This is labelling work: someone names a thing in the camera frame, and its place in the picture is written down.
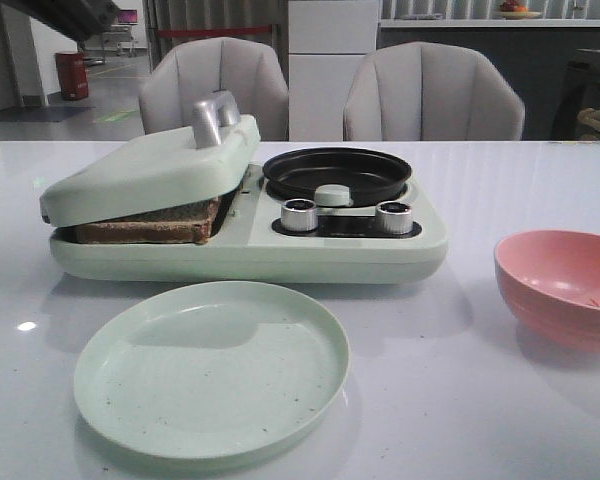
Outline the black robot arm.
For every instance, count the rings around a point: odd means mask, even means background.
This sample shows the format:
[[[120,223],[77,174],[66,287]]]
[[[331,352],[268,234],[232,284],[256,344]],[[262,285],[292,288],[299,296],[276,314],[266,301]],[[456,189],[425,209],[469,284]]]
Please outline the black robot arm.
[[[76,42],[107,31],[120,11],[110,0],[5,0],[3,4]]]

